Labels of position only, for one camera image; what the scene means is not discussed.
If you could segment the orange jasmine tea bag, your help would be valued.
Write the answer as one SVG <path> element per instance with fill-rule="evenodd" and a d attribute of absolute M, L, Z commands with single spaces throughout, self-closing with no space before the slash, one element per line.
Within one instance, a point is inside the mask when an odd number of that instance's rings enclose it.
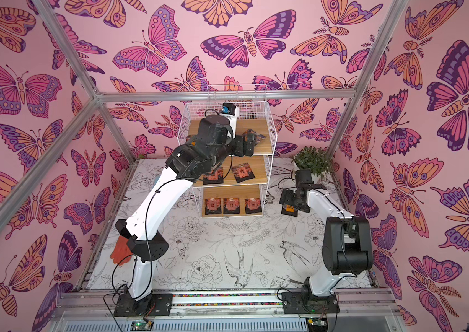
<path fill-rule="evenodd" d="M 258 132 L 254 131 L 253 129 L 249 129 L 247 131 L 247 135 L 254 138 L 255 146 L 259 145 L 264 139 L 266 139 L 265 135 L 259 134 Z"/>
<path fill-rule="evenodd" d="M 282 190 L 279 204 L 281 205 L 281 214 L 291 217 L 298 217 L 298 211 L 293 205 L 295 193 L 292 190 Z"/>

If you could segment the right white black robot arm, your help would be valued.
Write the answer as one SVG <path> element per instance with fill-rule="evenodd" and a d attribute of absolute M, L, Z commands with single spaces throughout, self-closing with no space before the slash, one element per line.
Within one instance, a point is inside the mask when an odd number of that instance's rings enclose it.
<path fill-rule="evenodd" d="M 284 208 L 315 212 L 325 221 L 321 267 L 306 278 L 297 303 L 308 313 L 339 313 L 335 289 L 347 278 L 357 277 L 374 264 L 369 222 L 338 206 L 309 169 L 295 172 L 295 189 L 285 189 L 279 203 Z"/>

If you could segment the right middle-shelf black tea bag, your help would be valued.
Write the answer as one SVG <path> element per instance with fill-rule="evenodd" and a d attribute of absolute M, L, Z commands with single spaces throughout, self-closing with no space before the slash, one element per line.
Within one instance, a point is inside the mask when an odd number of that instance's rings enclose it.
<path fill-rule="evenodd" d="M 231 167 L 234 179 L 237 183 L 255 179 L 255 173 L 249 163 L 241 163 Z"/>

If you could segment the middle-shelf black tea bag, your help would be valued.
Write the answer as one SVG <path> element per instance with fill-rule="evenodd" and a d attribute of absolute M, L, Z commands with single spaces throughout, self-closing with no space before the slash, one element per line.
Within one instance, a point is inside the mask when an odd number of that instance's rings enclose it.
<path fill-rule="evenodd" d="M 205 174 L 203 176 L 204 185 L 223 184 L 223 183 L 224 183 L 224 174 L 223 174 L 222 167 L 218 167 L 213 173 Z"/>
<path fill-rule="evenodd" d="M 255 179 L 255 173 L 249 163 L 241 163 L 231 167 L 234 179 L 237 183 Z"/>

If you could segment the middle wooden shelf board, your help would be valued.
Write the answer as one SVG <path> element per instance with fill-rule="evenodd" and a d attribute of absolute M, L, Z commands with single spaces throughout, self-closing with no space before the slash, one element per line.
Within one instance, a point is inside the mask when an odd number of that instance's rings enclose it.
<path fill-rule="evenodd" d="M 225 187 L 233 185 L 263 185 L 268 182 L 268 158 L 265 156 L 228 157 L 222 164 L 223 181 L 220 176 L 212 176 L 212 180 L 201 180 L 194 184 L 195 188 Z"/>

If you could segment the wooden shelf board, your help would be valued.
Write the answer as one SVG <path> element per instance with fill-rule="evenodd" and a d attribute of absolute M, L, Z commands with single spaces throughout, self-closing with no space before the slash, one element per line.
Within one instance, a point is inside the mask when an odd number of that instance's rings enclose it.
<path fill-rule="evenodd" d="M 198 132 L 200 120 L 191 120 L 188 125 L 181 125 L 178 132 L 178 142 L 183 144 L 187 139 L 196 135 Z M 256 137 L 260 140 L 255 143 L 255 156 L 270 155 L 273 152 L 273 146 L 270 140 L 268 122 L 266 119 L 238 119 L 237 121 L 237 135 L 242 135 L 244 132 L 252 129 Z"/>
<path fill-rule="evenodd" d="M 228 157 L 222 164 L 223 181 L 220 176 L 212 176 L 212 180 L 201 180 L 194 184 L 195 188 L 225 187 L 233 185 L 263 185 L 268 182 L 268 158 L 265 156 Z"/>
<path fill-rule="evenodd" d="M 221 198 L 222 213 L 205 216 L 204 201 L 208 198 Z M 224 198 L 240 198 L 240 214 L 223 214 L 223 199 Z M 260 198 L 262 212 L 265 204 L 265 195 L 261 193 L 260 185 L 233 185 L 225 187 L 209 187 L 203 188 L 201 198 L 198 200 L 201 209 L 201 217 L 203 218 L 216 218 L 216 217 L 247 217 L 259 216 L 261 214 L 245 214 L 245 199 L 246 198 Z"/>

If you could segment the top wooden shelf board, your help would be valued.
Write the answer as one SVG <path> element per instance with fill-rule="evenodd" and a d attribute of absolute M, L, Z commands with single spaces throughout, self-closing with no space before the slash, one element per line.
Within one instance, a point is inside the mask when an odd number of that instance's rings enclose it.
<path fill-rule="evenodd" d="M 183 144 L 187 139 L 196 135 L 198 132 L 200 120 L 191 120 L 188 125 L 181 125 L 178 132 L 178 142 Z M 268 122 L 266 119 L 238 119 L 237 121 L 237 135 L 242 135 L 244 132 L 252 129 L 256 137 L 260 140 L 255 143 L 255 156 L 270 155 L 273 152 L 273 146 L 270 140 Z"/>

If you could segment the left middle-shelf black tea bag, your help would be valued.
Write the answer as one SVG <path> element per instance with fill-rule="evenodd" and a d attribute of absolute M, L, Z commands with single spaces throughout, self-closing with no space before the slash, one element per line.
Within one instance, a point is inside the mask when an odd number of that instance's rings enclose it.
<path fill-rule="evenodd" d="M 222 167 L 218 167 L 213 173 L 205 174 L 203 176 L 204 185 L 223 184 L 223 183 L 224 183 L 224 174 L 223 174 Z"/>

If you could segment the bottom wooden shelf board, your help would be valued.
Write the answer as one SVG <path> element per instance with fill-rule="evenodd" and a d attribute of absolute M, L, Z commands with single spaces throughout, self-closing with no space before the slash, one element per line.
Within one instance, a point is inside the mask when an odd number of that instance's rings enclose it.
<path fill-rule="evenodd" d="M 221 198 L 222 213 L 205 216 L 204 201 L 208 198 Z M 240 198 L 240 214 L 223 214 L 223 199 L 224 198 Z M 201 209 L 201 217 L 203 218 L 216 218 L 216 217 L 247 217 L 259 216 L 261 214 L 245 214 L 245 199 L 246 198 L 260 198 L 262 212 L 265 204 L 265 195 L 261 193 L 260 185 L 233 185 L 225 187 L 209 187 L 203 188 L 201 198 L 198 200 Z"/>

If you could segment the right bottom-shelf black tea bag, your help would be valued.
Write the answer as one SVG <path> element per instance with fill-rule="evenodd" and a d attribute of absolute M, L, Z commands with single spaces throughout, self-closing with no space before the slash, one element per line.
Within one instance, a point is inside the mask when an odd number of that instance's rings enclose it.
<path fill-rule="evenodd" d="M 260 198 L 245 199 L 245 214 L 261 214 L 262 206 Z"/>

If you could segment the middle bottom-shelf black tea bag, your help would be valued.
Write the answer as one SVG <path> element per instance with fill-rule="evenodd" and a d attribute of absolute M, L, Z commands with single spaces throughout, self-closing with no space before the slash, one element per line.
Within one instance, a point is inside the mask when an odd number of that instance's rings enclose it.
<path fill-rule="evenodd" d="M 240 198 L 224 198 L 223 199 L 223 214 L 240 214 Z"/>

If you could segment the left bottom-shelf black tea bag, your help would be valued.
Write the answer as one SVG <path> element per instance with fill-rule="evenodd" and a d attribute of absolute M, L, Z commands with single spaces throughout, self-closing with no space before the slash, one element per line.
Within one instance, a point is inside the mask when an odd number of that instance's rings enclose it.
<path fill-rule="evenodd" d="M 222 213 L 221 198 L 208 198 L 204 201 L 205 216 Z"/>

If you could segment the green potted plant white pot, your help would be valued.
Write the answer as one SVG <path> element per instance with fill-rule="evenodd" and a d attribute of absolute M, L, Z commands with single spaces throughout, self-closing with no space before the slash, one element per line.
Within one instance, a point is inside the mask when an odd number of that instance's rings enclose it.
<path fill-rule="evenodd" d="M 293 157 L 293 162 L 298 170 L 310 170 L 315 183 L 325 181 L 333 169 L 332 160 L 327 151 L 320 147 L 304 147 Z"/>

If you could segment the aluminium frame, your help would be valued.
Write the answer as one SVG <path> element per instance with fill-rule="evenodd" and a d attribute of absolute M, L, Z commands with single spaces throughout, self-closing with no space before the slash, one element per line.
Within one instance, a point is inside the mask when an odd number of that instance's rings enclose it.
<path fill-rule="evenodd" d="M 81 129 L 82 125 L 88 118 L 96 111 L 100 112 L 105 117 L 105 121 L 113 137 L 120 149 L 126 154 L 129 160 L 134 157 L 128 145 L 125 142 L 124 136 L 119 127 L 115 124 L 112 116 L 106 108 L 108 102 L 119 101 L 220 101 L 220 100 L 241 100 L 253 99 L 264 100 L 271 97 L 281 99 L 298 99 L 303 97 L 344 97 L 350 99 L 352 102 L 357 102 L 360 97 L 360 92 L 363 91 L 367 85 L 370 75 L 374 72 L 375 65 L 377 65 L 382 52 L 385 50 L 390 37 L 398 25 L 400 16 L 404 13 L 407 7 L 407 1 L 392 1 L 386 17 L 382 21 L 378 29 L 378 36 L 375 44 L 369 54 L 369 59 L 364 65 L 364 70 L 360 74 L 360 78 L 352 89 L 312 89 L 312 90 L 291 90 L 291 91 L 255 91 L 253 89 L 244 91 L 212 91 L 212 92 L 182 92 L 182 93 L 131 93 L 131 94 L 103 94 L 97 91 L 96 86 L 90 79 L 84 66 L 81 64 L 79 57 L 76 55 L 72 44 L 69 42 L 68 37 L 65 35 L 64 30 L 61 28 L 57 20 L 54 10 L 50 7 L 47 1 L 35 1 L 40 18 L 49 27 L 50 32 L 56 38 L 59 45 L 63 48 L 65 57 L 68 59 L 69 64 L 72 66 L 75 73 L 78 75 L 79 81 L 82 83 L 87 94 L 90 95 L 89 102 L 84 106 L 78 115 L 74 116 L 70 124 L 65 128 L 64 132 L 57 137 L 56 141 L 50 146 L 49 150 L 39 159 L 35 166 L 28 172 L 28 174 L 19 181 L 19 184 L 14 188 L 13 192 L 0 204 L 0 233 L 6 227 L 13 214 L 21 206 L 27 196 L 33 191 L 35 186 L 45 177 L 45 175 L 55 165 L 56 160 L 64 152 L 65 148 L 69 146 L 75 138 L 75 134 Z"/>

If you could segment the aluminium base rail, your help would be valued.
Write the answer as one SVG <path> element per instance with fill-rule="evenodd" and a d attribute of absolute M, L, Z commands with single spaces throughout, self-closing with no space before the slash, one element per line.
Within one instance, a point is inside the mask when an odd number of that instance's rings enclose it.
<path fill-rule="evenodd" d="M 46 331 L 406 331 L 393 295 L 339 289 L 305 304 L 293 289 L 157 292 L 138 315 L 114 295 L 70 293 Z"/>

